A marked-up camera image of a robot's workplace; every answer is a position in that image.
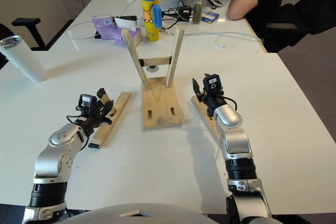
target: white tumbler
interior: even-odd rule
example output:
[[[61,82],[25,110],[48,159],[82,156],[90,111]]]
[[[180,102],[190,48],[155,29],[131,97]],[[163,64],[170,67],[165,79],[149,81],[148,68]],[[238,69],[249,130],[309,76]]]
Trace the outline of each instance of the white tumbler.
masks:
[[[47,72],[21,36],[0,40],[0,52],[33,82],[47,78]]]

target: black chair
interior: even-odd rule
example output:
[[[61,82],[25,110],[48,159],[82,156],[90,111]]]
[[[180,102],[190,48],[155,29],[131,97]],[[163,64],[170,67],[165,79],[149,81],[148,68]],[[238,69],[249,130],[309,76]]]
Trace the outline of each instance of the black chair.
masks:
[[[3,24],[0,24],[0,40],[13,36],[13,35],[14,34],[11,30],[9,30]],[[0,53],[0,69],[2,69],[2,67],[6,65],[7,62],[8,62],[7,58],[2,53]]]
[[[41,20],[39,18],[17,18],[12,22],[13,26],[25,26],[30,31],[31,35],[35,39],[36,43],[39,45],[38,47],[32,47],[33,51],[47,51],[50,46],[46,46],[43,42],[40,33],[36,29],[36,25],[40,23]],[[5,25],[0,24],[0,40],[5,39],[7,37],[13,36],[14,33],[7,28]],[[0,53],[0,69],[8,62],[6,57]]]
[[[265,48],[278,52],[295,46],[307,34],[319,34],[336,26],[336,0],[300,0],[280,8],[276,23],[266,26]]]
[[[12,22],[13,26],[25,26],[30,31],[31,35],[38,44],[37,48],[32,48],[32,50],[45,51],[46,44],[44,44],[40,33],[38,32],[36,25],[41,22],[39,18],[17,18]]]

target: wooden stool leg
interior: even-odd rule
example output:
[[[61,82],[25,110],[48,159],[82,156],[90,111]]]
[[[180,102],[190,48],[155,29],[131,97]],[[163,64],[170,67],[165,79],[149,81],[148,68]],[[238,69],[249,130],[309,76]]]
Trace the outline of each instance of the wooden stool leg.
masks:
[[[136,51],[135,45],[133,43],[130,31],[128,29],[122,29],[121,30],[121,35],[125,41],[125,44],[128,48],[128,51],[130,52],[130,55],[132,57],[132,60],[135,64],[135,67],[140,75],[141,81],[145,87],[146,90],[149,90],[149,85],[148,85],[148,80],[147,76],[145,74],[145,71],[143,71],[143,68],[139,62],[139,55],[138,52]]]
[[[177,25],[176,32],[175,32],[174,45],[173,45],[172,52],[171,52],[172,63],[168,67],[167,78],[166,78],[167,88],[170,88],[173,82],[177,59],[180,53],[181,43],[183,39],[183,34],[184,34],[184,27],[181,25]]]

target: blue box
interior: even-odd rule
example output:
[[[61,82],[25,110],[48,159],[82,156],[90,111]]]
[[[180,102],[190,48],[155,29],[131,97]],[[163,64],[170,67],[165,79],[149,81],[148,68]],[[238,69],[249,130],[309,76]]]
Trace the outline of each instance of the blue box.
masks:
[[[218,20],[219,14],[218,13],[213,13],[213,12],[208,12],[202,15],[201,21],[207,22],[209,24],[213,23],[214,21]]]

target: chair armrest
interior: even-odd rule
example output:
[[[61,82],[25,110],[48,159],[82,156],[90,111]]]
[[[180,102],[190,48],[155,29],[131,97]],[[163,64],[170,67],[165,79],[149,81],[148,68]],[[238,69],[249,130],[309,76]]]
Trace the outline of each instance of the chair armrest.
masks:
[[[292,23],[267,23],[267,30],[298,30],[297,26]]]
[[[41,22],[39,18],[17,18],[12,22],[13,26],[35,26]]]

